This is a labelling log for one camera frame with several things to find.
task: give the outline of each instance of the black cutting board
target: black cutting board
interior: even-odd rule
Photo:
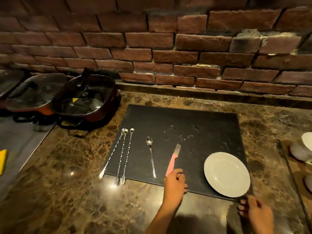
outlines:
[[[183,169],[188,191],[235,200],[217,193],[208,184],[204,175],[204,162],[212,153],[226,152],[236,156],[246,165],[246,155],[236,114],[130,104],[109,156],[120,137],[122,128],[127,128],[129,132],[124,143],[120,177],[123,175],[126,162],[130,129],[134,128],[126,179],[163,186],[171,156],[176,145],[180,144],[181,150],[174,167]],[[152,151],[156,178],[153,177],[150,151],[146,144],[148,136],[153,139]],[[122,145],[123,137],[109,161],[105,174],[117,175]]]

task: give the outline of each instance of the marble countertop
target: marble countertop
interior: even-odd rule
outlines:
[[[311,110],[121,94],[111,122],[85,138],[59,127],[50,132],[0,204],[1,233],[144,233],[162,202],[163,187],[127,180],[112,188],[114,177],[98,178],[129,103],[237,113],[253,192],[281,220],[277,228],[309,233],[279,140],[310,131]],[[250,233],[250,226],[240,219],[235,203],[187,193],[170,233]]]

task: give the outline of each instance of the hand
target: hand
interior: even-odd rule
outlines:
[[[248,195],[248,205],[238,206],[241,216],[250,220],[256,234],[274,234],[274,217],[271,208],[260,198]]]
[[[163,206],[175,211],[182,202],[183,195],[187,192],[185,176],[182,169],[174,169],[164,179]]]

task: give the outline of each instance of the plate rim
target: plate rim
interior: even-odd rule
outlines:
[[[247,166],[246,166],[242,161],[240,161],[239,158],[235,157],[234,155],[232,155],[232,154],[230,154],[230,153],[226,153],[226,152],[215,152],[215,153],[210,154],[210,155],[206,158],[203,167],[204,167],[204,175],[205,175],[205,178],[206,178],[208,184],[209,184],[216,192],[218,192],[218,193],[221,194],[221,195],[227,196],[227,197],[236,198],[236,197],[240,197],[240,196],[244,195],[246,192],[244,192],[244,193],[243,193],[242,195],[240,195],[240,196],[229,196],[229,195],[227,195],[227,194],[224,194],[224,193],[219,192],[219,191],[209,182],[209,180],[208,180],[208,178],[207,178],[207,176],[206,176],[206,173],[205,173],[205,164],[206,164],[207,160],[209,159],[209,157],[211,157],[213,154],[217,154],[217,153],[223,153],[223,154],[230,155],[230,156],[236,158],[240,163],[242,163],[242,164],[244,165],[244,167],[246,168],[246,171],[247,171],[248,177],[249,177],[249,186],[248,186],[248,189],[246,190],[246,192],[249,190],[250,185],[251,185],[251,177],[250,177],[250,173],[249,173],[249,171],[248,171],[248,169],[247,169]]]

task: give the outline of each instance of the white plate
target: white plate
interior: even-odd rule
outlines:
[[[228,197],[240,197],[250,186],[247,168],[229,153],[218,152],[207,157],[204,173],[209,184],[217,192]]]

